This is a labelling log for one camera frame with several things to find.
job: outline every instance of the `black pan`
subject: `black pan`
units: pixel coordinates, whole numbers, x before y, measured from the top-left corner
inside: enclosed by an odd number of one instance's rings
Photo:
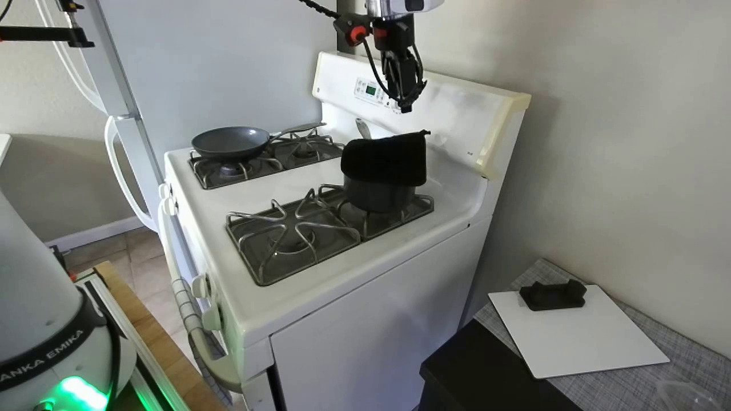
[[[269,132],[249,126],[216,127],[196,135],[193,147],[201,153],[201,158],[249,159],[269,143],[269,138]]]

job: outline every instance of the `stove burner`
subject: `stove burner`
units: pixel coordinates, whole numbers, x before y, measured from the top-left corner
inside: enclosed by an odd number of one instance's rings
[[[191,156],[191,170],[204,189],[340,158],[340,147],[318,127],[290,131],[272,138],[269,147],[251,159],[212,159]]]
[[[221,162],[218,173],[220,173],[220,179],[236,179],[236,176],[244,176],[247,167],[243,162]]]
[[[226,231],[258,285],[272,285],[361,242],[310,189],[300,204],[229,215]]]
[[[297,232],[295,228],[289,226],[284,236],[269,236],[269,245],[279,254],[303,254],[315,246],[315,232],[303,232],[303,231]]]
[[[374,215],[347,204],[342,187],[322,186],[258,215],[234,213],[226,231],[255,280],[272,285],[432,210],[432,199],[413,194],[402,210]]]

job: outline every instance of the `refrigerator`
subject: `refrigerator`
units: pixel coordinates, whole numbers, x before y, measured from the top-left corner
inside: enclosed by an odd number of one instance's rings
[[[122,141],[136,176],[122,187],[138,186],[141,204],[133,210],[153,231],[168,151],[221,126],[274,132],[321,119],[310,81],[318,51],[333,51],[336,33],[300,0],[83,4],[73,18],[95,42],[83,65],[107,114],[107,153],[115,162],[111,143]]]

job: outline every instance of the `black object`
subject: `black object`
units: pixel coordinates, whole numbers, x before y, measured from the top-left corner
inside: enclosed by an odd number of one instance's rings
[[[374,49],[382,52],[382,70],[386,75],[386,84],[374,69],[372,75],[402,111],[412,111],[413,100],[427,86],[426,69],[413,43],[413,16],[410,14],[396,21],[374,21],[372,36]]]
[[[107,334],[111,334],[111,400],[116,398],[120,390],[120,365],[122,365],[122,334],[116,332],[116,321],[111,316],[111,310],[103,310],[105,320],[107,320]]]
[[[586,306],[586,293],[587,288],[579,280],[522,288],[522,298],[530,310],[579,308]]]
[[[422,365],[418,411],[573,411],[553,384],[532,379],[529,365],[480,321],[469,321]]]
[[[6,4],[0,21],[9,12],[11,0]],[[59,0],[64,14],[76,14],[84,10],[76,0]],[[67,42],[72,49],[95,49],[83,28],[26,28],[26,26],[6,26],[0,28],[0,42]]]
[[[239,126],[201,132],[193,140],[193,147],[201,158],[249,159],[257,158],[269,140],[272,135],[260,127]]]
[[[8,16],[9,6],[14,4],[14,0],[6,3],[6,10],[0,12],[0,21]]]
[[[406,0],[406,10],[413,12],[422,12],[426,10],[426,0]]]
[[[346,176],[346,199],[368,213],[398,213],[413,196],[410,186],[371,182]]]
[[[346,176],[388,186],[422,186],[427,181],[427,131],[386,140],[353,140],[342,149]]]
[[[336,14],[336,12],[332,12],[332,10],[322,6],[322,4],[318,4],[315,0],[300,0],[300,3],[304,3],[304,4],[306,4],[306,6],[310,6],[310,10],[315,10],[318,14],[325,14],[325,16],[330,16],[330,18],[338,18],[338,14]]]
[[[346,199],[368,213],[398,213],[427,181],[427,131],[354,140],[342,151]]]

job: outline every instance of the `white wall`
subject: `white wall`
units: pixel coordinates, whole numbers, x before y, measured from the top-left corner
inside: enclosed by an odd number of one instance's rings
[[[731,3],[449,0],[432,70],[536,97],[470,308],[537,256],[731,357]]]
[[[2,26],[41,18],[33,0],[17,0]],[[50,43],[0,43],[0,132],[14,135],[0,189],[41,240],[133,215],[105,159],[103,114],[73,90]]]

